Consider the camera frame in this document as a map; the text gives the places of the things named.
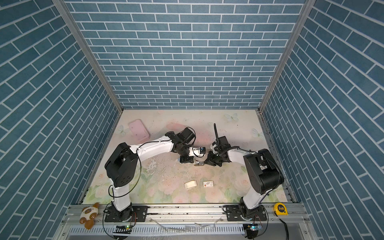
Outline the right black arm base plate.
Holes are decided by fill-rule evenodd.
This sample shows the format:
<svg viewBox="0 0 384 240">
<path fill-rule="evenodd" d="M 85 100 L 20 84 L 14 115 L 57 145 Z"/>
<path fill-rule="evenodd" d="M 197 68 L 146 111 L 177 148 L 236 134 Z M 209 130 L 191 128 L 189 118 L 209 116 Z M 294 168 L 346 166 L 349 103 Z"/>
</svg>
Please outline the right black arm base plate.
<svg viewBox="0 0 384 240">
<path fill-rule="evenodd" d="M 256 207 L 252 210 L 247 209 L 243 204 L 224 205 L 222 206 L 228 222 L 239 221 L 266 221 L 268 219 L 267 212 L 263 206 Z"/>
</svg>

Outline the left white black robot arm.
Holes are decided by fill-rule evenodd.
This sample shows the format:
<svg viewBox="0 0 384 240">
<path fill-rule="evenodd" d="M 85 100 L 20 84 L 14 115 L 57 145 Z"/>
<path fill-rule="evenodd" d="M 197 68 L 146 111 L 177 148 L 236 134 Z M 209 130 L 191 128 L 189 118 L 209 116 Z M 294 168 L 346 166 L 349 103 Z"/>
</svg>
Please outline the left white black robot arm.
<svg viewBox="0 0 384 240">
<path fill-rule="evenodd" d="M 134 188 L 129 184 L 135 177 L 136 169 L 142 170 L 144 160 L 165 153 L 176 153 L 182 160 L 193 160 L 196 156 L 193 153 L 195 140 L 195 131 L 187 127 L 177 134 L 170 131 L 156 140 L 140 145 L 119 144 L 105 163 L 105 170 L 112 184 L 109 195 L 113 198 L 115 209 L 122 212 L 131 206 L 130 193 Z"/>
</svg>

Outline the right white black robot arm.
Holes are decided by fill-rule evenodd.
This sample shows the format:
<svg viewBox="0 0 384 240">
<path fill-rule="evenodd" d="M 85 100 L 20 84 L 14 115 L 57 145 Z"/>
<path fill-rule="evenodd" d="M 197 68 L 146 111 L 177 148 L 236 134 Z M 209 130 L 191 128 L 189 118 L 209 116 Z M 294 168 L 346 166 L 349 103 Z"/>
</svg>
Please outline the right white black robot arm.
<svg viewBox="0 0 384 240">
<path fill-rule="evenodd" d="M 216 124 L 214 132 L 216 140 L 212 143 L 204 164 L 221 167 L 224 163 L 239 163 L 245 166 L 251 187 L 241 198 L 240 206 L 245 211 L 257 209 L 271 191 L 284 183 L 278 164 L 269 150 L 252 151 L 231 146 L 225 136 L 219 137 Z"/>
</svg>

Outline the white staple box sleeve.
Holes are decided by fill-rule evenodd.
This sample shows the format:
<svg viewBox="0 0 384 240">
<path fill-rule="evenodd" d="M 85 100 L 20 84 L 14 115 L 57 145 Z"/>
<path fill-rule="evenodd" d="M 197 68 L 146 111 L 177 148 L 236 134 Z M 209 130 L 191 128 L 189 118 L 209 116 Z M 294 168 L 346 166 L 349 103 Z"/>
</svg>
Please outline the white staple box sleeve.
<svg viewBox="0 0 384 240">
<path fill-rule="evenodd" d="M 203 187 L 204 188 L 211 188 L 214 186 L 214 182 L 213 181 L 203 181 Z"/>
</svg>

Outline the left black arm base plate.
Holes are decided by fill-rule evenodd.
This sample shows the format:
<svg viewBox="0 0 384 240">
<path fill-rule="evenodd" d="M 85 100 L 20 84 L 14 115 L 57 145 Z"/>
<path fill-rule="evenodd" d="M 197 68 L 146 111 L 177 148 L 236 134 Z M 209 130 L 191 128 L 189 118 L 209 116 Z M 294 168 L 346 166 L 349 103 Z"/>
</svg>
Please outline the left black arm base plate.
<svg viewBox="0 0 384 240">
<path fill-rule="evenodd" d="M 104 210 L 104 221 L 107 223 L 122 223 L 122 222 L 145 222 L 148 206 L 128 206 L 126 209 L 119 212 L 114 205 L 107 207 Z"/>
</svg>

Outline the staple box tray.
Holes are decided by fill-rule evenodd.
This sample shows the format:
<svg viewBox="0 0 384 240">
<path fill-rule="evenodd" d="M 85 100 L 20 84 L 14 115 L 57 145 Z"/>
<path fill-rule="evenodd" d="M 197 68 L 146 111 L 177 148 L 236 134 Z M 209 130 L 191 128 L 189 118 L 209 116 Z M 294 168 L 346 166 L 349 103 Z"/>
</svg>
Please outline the staple box tray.
<svg viewBox="0 0 384 240">
<path fill-rule="evenodd" d="M 186 183 L 184 184 L 185 189 L 187 189 L 187 190 L 188 190 L 188 189 L 191 189 L 191 188 L 195 188 L 197 185 L 198 185 L 198 184 L 197 184 L 197 181 L 195 181 L 195 180 L 186 182 Z"/>
</svg>

